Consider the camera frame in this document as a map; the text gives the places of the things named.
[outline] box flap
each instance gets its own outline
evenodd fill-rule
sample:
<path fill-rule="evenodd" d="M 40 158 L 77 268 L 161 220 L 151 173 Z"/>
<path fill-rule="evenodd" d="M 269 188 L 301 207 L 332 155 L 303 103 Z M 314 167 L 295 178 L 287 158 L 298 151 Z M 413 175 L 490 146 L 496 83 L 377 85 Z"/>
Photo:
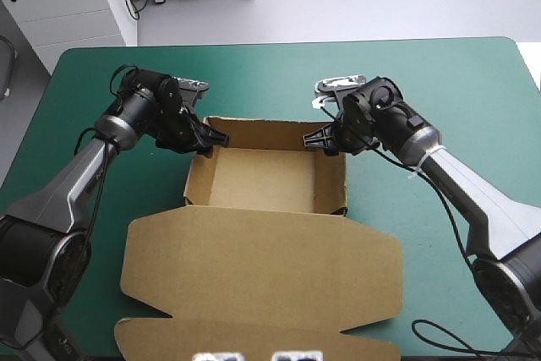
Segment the box flap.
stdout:
<path fill-rule="evenodd" d="M 323 123 L 207 118 L 230 136 L 229 148 L 195 156 L 184 190 L 189 204 L 345 214 L 346 157 L 307 150 L 303 135 Z"/>
<path fill-rule="evenodd" d="M 271 361 L 276 351 L 319 350 L 325 361 L 399 361 L 390 342 L 279 327 L 203 320 L 133 319 L 115 327 L 128 361 L 192 361 L 196 353 L 242 353 L 246 361 Z"/>
<path fill-rule="evenodd" d="M 398 314 L 402 250 L 341 216 L 186 206 L 132 222 L 122 290 L 174 320 L 338 332 Z"/>

